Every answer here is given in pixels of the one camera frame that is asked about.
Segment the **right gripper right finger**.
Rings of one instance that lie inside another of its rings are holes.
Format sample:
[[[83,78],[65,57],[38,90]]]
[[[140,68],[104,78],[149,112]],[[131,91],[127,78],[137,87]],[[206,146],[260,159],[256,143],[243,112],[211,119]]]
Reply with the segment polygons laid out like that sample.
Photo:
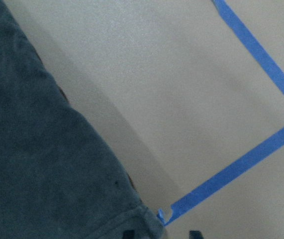
[[[201,231],[189,231],[189,239],[203,239]]]

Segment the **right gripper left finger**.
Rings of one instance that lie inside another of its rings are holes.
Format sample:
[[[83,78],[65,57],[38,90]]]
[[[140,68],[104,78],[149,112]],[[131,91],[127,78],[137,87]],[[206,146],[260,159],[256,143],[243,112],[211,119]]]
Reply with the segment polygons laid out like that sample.
[[[135,230],[125,230],[122,235],[122,239],[134,239]]]

